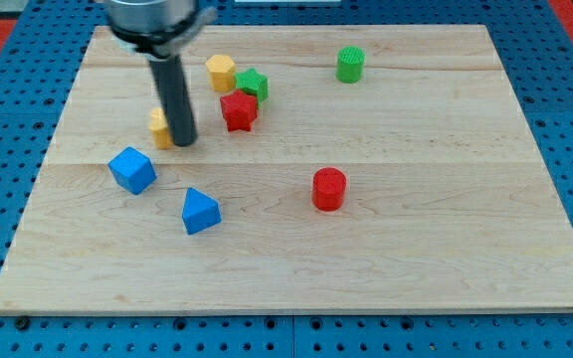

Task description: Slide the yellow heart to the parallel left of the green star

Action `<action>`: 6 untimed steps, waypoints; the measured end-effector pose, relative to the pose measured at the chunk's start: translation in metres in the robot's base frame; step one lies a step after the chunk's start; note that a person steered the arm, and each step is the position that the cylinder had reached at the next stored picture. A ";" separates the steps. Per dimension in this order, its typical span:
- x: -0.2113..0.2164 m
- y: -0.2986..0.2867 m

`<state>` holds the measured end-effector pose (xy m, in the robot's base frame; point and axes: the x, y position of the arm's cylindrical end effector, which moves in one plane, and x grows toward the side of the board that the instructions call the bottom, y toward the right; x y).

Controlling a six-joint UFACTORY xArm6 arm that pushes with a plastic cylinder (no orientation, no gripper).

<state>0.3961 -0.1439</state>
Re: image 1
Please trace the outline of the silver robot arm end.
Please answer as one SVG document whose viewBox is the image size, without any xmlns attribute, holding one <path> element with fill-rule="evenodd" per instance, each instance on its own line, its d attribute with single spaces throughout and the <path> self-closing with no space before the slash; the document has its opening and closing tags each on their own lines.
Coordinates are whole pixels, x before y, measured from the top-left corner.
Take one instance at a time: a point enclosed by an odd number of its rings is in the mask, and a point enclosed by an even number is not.
<svg viewBox="0 0 573 358">
<path fill-rule="evenodd" d="M 197 0 L 103 0 L 102 4 L 118 45 L 151 61 L 179 55 L 217 18 L 216 8 L 200 7 Z"/>
</svg>

